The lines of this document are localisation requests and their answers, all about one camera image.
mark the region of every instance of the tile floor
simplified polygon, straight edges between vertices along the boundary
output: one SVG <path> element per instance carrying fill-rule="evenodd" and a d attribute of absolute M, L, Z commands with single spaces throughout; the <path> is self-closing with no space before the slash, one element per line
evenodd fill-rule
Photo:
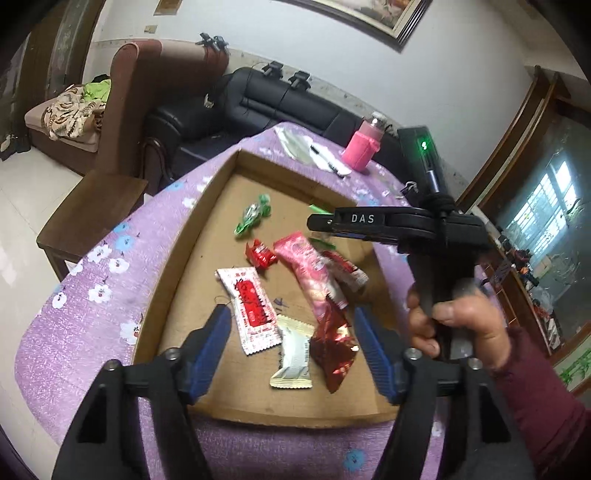
<path fill-rule="evenodd" d="M 58 283 L 35 239 L 80 179 L 36 149 L 0 162 L 0 424 L 40 480 L 51 478 L 58 447 L 21 395 L 14 357 Z"/>

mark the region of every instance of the human hand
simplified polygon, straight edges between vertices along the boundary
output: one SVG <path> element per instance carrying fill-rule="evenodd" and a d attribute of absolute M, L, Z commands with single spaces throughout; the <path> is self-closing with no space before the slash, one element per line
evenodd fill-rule
<path fill-rule="evenodd" d="M 476 356 L 485 367 L 496 370 L 507 363 L 511 354 L 511 341 L 503 316 L 481 291 L 475 289 L 473 294 L 435 304 L 432 319 L 423 312 L 419 300 L 414 286 L 411 287 L 407 307 L 410 309 L 408 323 L 413 347 L 432 358 L 439 355 L 439 344 L 435 340 L 436 320 L 448 327 L 473 330 L 476 333 Z"/>

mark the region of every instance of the purple tablecloth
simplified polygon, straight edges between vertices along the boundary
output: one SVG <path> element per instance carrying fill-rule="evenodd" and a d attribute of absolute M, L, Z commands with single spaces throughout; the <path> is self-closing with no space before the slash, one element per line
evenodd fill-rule
<path fill-rule="evenodd" d="M 342 149 L 296 125 L 333 154 Z M 237 149 L 252 151 L 326 185 L 359 205 L 407 205 L 402 185 L 373 162 L 366 174 L 334 174 L 302 165 L 285 153 L 274 130 L 242 140 L 156 195 L 88 253 L 47 300 L 22 338 L 15 376 L 29 408 L 61 443 L 96 373 L 107 359 L 131 362 L 139 324 L 170 249 L 212 175 Z M 392 303 L 406 317 L 405 297 L 413 277 L 406 256 L 375 244 Z M 151 477 L 164 478 L 150 409 L 140 405 Z M 280 429 L 195 418 L 194 425 L 215 478 L 371 478 L 392 422 L 344 430 Z M 436 420 L 423 471 L 436 477 L 443 446 Z"/>

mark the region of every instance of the window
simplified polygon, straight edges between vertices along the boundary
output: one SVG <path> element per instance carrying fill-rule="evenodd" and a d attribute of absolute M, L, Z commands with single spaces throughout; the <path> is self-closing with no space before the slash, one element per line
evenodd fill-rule
<path fill-rule="evenodd" d="M 506 229 L 517 248 L 530 249 L 532 266 L 542 259 L 563 232 L 567 225 L 566 213 L 576 200 L 567 163 L 562 162 L 557 171 L 549 166 Z"/>

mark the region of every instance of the pen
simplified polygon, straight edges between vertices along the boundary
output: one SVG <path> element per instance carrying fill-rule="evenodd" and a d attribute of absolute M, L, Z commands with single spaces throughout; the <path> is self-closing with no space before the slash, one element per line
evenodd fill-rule
<path fill-rule="evenodd" d="M 312 150 L 312 152 L 314 152 L 316 155 L 318 155 L 320 158 L 322 158 L 322 160 L 324 160 L 326 162 L 326 164 L 329 166 L 329 168 L 340 178 L 340 179 L 344 179 L 345 176 L 343 174 L 341 174 L 339 172 L 339 170 L 332 164 L 332 162 L 326 158 L 322 153 L 320 153 L 318 151 L 318 149 L 314 146 L 314 145 L 310 145 L 310 150 Z"/>

